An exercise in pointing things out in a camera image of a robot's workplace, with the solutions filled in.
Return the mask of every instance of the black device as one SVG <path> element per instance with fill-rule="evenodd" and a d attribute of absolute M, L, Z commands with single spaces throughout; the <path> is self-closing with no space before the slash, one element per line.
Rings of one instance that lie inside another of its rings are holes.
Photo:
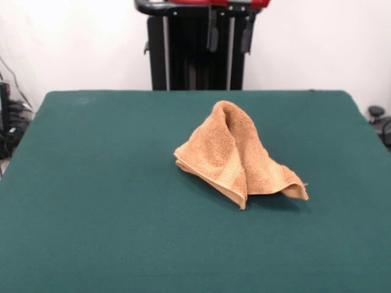
<path fill-rule="evenodd" d="M 150 15 L 153 90 L 241 90 L 255 19 L 269 0 L 135 0 Z"/>
<path fill-rule="evenodd" d="M 31 110 L 23 102 L 10 99 L 10 85 L 0 82 L 0 159 L 8 159 L 31 122 Z"/>
<path fill-rule="evenodd" d="M 371 115 L 370 123 L 373 129 L 384 145 L 391 150 L 391 116 L 383 117 L 386 111 L 379 106 L 371 106 L 368 111 Z"/>

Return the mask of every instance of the green table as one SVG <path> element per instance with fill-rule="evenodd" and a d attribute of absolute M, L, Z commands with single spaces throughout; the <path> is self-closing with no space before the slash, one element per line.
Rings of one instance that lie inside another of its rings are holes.
<path fill-rule="evenodd" d="M 221 99 L 308 202 L 175 166 Z M 50 93 L 0 182 L 0 292 L 390 292 L 390 174 L 343 92 Z"/>

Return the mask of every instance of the black knob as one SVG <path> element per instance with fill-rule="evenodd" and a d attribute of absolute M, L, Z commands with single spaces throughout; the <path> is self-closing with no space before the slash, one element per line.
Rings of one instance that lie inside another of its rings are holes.
<path fill-rule="evenodd" d="M 368 110 L 369 110 L 369 114 L 371 114 L 373 118 L 379 118 L 381 115 L 384 115 L 384 113 L 386 112 L 384 108 L 379 106 L 371 106 L 369 107 Z"/>

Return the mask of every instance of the towel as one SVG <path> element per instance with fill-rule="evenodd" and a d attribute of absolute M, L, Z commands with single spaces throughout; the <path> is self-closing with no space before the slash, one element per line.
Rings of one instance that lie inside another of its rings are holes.
<path fill-rule="evenodd" d="M 246 208 L 248 195 L 282 192 L 309 199 L 300 178 L 269 157 L 250 116 L 228 101 L 214 105 L 174 156 L 183 171 L 199 176 L 240 209 Z"/>

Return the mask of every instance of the white wall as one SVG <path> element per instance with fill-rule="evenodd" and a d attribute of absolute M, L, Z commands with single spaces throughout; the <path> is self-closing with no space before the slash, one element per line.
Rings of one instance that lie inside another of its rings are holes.
<path fill-rule="evenodd" d="M 390 15 L 389 0 L 272 0 L 245 89 L 343 89 L 391 110 Z M 150 89 L 145 22 L 133 0 L 0 0 L 0 54 L 35 107 L 50 90 Z"/>

